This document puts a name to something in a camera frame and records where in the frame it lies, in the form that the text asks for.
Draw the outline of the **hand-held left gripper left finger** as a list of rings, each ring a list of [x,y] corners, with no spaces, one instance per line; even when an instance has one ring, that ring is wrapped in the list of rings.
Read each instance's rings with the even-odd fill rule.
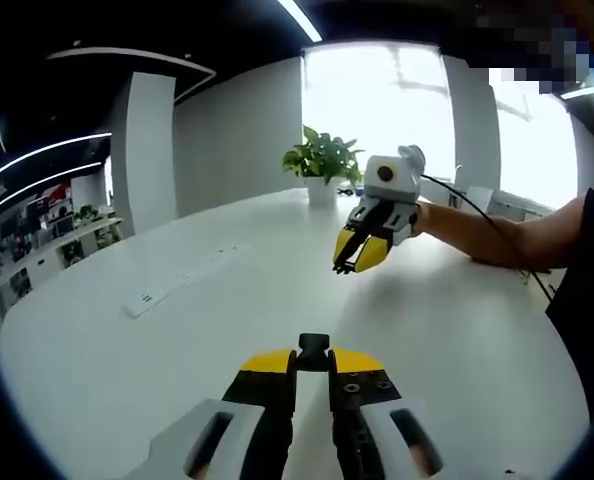
[[[205,399],[150,442],[127,479],[279,479],[292,443],[296,351],[247,360],[220,399]]]

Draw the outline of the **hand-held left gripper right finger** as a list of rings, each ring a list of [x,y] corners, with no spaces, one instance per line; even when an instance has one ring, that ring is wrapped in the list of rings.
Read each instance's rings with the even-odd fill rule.
[[[435,443],[374,357],[328,352],[332,439],[345,479],[430,479],[444,468]]]

